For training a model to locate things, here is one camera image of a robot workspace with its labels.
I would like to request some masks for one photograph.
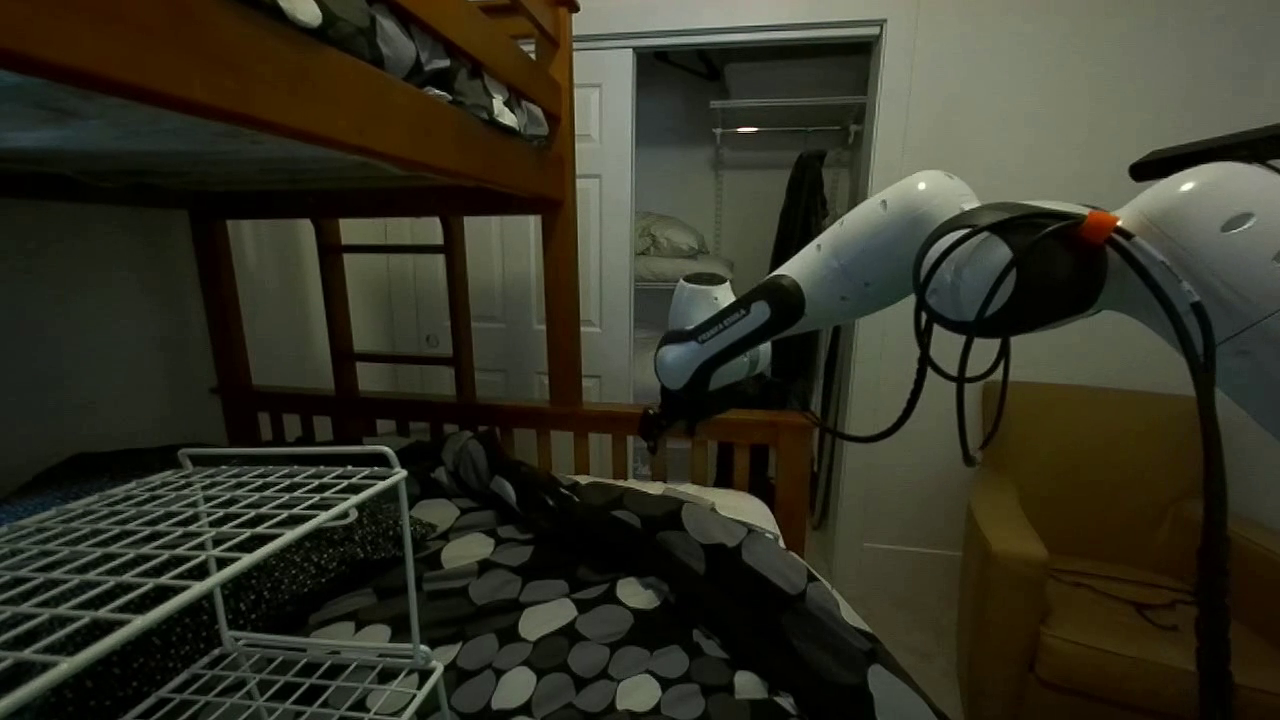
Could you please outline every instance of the wooden bunk bed frame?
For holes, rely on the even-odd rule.
[[[14,148],[0,138],[0,191],[93,204],[162,204],[194,213],[215,398],[233,446],[261,439],[358,439],[421,424],[483,424],[518,439],[537,435],[528,459],[552,468],[557,435],[573,439],[569,472],[631,477],[629,451],[642,408],[583,408],[580,298],[575,298],[575,129],[573,129],[573,0],[393,0],[460,56],[544,110],[552,138],[528,144],[483,129],[460,110],[383,78],[303,31],[283,27],[250,0],[0,0],[0,88],[93,92],[147,114],[250,133],[236,144],[240,171],[123,155],[123,166],[78,166],[78,152],[40,159],[50,148]],[[261,140],[311,152],[296,171],[282,155],[253,155]],[[331,391],[255,388],[229,221],[307,216],[317,229],[325,318],[331,346]],[[388,356],[353,350],[341,216],[435,216],[449,263],[451,356]],[[469,342],[465,216],[542,216],[544,234],[544,322],[549,406],[479,406]],[[451,365],[457,399],[368,398],[359,361]],[[707,480],[712,448],[732,448],[732,480],[748,480],[748,448],[772,448],[777,516],[788,543],[804,550],[808,446],[800,414],[732,414],[688,446],[693,480]]]

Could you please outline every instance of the upper bunk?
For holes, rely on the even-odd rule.
[[[0,196],[240,213],[573,199],[569,0],[325,0],[441,45],[544,133],[328,45],[275,0],[0,0]]]

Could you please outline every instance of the pillow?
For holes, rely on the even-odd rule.
[[[642,213],[638,258],[707,258],[707,244],[697,229],[674,216]]]

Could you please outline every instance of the white wire rack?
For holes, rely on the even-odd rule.
[[[353,716],[368,703],[366,695],[404,691],[416,678],[404,703],[413,714],[435,687],[441,664],[421,645],[404,468],[388,448],[210,448],[180,459],[175,472],[0,528],[0,716],[200,598],[215,602],[225,650],[172,680],[144,716],[185,716],[190,703],[203,707],[200,716],[210,707],[255,716],[253,707],[301,707],[311,695],[325,716]],[[325,650],[229,630],[219,598],[229,579],[325,523],[353,519],[383,494],[401,494],[410,645]]]

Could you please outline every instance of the wooden headboard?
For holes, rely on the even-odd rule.
[[[670,435],[650,458],[638,435],[645,408],[638,406],[451,406],[421,398],[359,398],[336,399],[331,391],[255,388],[244,398],[255,417],[261,446],[294,439],[366,439],[366,435],[427,435],[457,430],[495,432],[513,458],[569,477],[616,480],[688,480],[712,486],[717,458],[720,480],[732,487],[754,486],[754,448],[768,451],[772,512],[793,554],[808,538],[808,486],[813,486],[813,417],[808,414],[723,414],[693,435]]]

